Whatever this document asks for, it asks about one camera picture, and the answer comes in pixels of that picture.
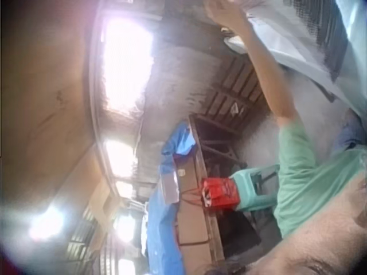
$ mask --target green t-shirt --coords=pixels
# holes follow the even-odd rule
[[[337,195],[364,167],[366,147],[340,152],[318,165],[301,122],[279,133],[279,191],[274,216],[282,237],[292,233]]]

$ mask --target skin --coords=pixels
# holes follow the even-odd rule
[[[227,0],[207,0],[205,6],[212,20],[232,29],[245,43],[278,126],[300,120],[281,68],[241,10]],[[322,210],[249,266],[246,274],[348,274],[367,253],[366,198],[366,172],[362,172]]]

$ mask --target sleeve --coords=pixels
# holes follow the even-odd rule
[[[316,168],[315,153],[300,120],[293,121],[279,132],[279,176],[289,182],[309,178]]]

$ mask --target person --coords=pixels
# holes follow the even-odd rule
[[[283,71],[246,16],[227,0],[207,0],[205,6],[212,20],[243,40],[280,128],[274,216],[283,240],[246,274],[347,274],[367,251],[366,133],[360,118],[349,112],[332,156],[318,164]]]

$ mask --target raised arm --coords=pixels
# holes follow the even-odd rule
[[[283,71],[254,32],[240,8],[227,0],[206,0],[208,16],[220,25],[232,29],[247,47],[260,86],[278,125],[298,119],[293,97]]]

